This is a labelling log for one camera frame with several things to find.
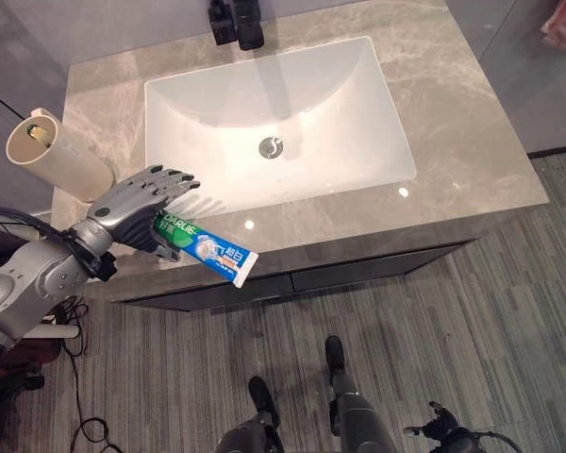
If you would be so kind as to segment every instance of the gray striped carpet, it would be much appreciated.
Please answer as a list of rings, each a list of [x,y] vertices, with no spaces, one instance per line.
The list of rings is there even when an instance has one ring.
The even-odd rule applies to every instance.
[[[232,312],[92,304],[79,365],[85,415],[105,417],[126,452],[210,452],[252,415],[245,382],[260,374],[288,451],[338,451],[323,351],[336,333],[399,450],[433,446],[401,429],[428,420],[436,399],[524,452],[566,452],[566,154],[533,164],[550,205],[409,277]],[[44,390],[9,408],[0,452],[68,451],[77,424],[70,363],[61,357],[45,374]],[[77,451],[100,447],[82,441]]]

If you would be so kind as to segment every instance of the gray marble countertop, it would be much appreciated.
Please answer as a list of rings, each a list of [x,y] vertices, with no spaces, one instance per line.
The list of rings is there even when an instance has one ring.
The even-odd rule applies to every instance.
[[[442,0],[371,0],[327,8],[265,23],[264,35],[266,45],[254,53],[242,52],[235,43],[216,46],[211,35],[200,35],[76,64],[70,68],[63,124],[123,179],[144,166],[147,80],[370,36],[407,133],[417,176],[214,215],[200,219],[200,227],[264,254],[547,202],[491,85]],[[399,194],[401,187],[408,190],[407,197]],[[56,189],[52,223],[68,227],[87,207]],[[252,230],[245,228],[246,220],[254,221]],[[120,257],[116,277],[196,263],[190,257],[178,263],[157,261],[120,245],[114,250]],[[305,256],[306,262],[299,264],[306,267],[312,261],[310,254]],[[282,257],[260,272],[276,271]],[[207,277],[209,271],[197,275],[193,285],[219,280]]]

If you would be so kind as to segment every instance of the beige cup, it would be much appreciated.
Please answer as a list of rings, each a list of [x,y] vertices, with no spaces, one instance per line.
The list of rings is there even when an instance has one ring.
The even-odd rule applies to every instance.
[[[27,134],[30,125],[38,125],[52,138],[50,146]],[[15,165],[70,193],[91,202],[109,190],[113,173],[89,149],[81,146],[63,124],[49,111],[35,109],[10,133],[7,157]]]

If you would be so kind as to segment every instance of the toothpaste tube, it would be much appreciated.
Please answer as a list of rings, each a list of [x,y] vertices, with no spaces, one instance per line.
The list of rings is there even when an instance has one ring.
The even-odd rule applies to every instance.
[[[168,243],[225,276],[237,288],[241,287],[258,259],[257,253],[208,233],[170,212],[158,215],[155,229]]]

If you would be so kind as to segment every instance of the sink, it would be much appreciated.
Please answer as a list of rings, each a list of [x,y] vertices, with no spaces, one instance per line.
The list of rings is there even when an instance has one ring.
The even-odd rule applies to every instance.
[[[193,173],[170,205],[187,218],[415,177],[368,37],[145,84],[147,165]]]

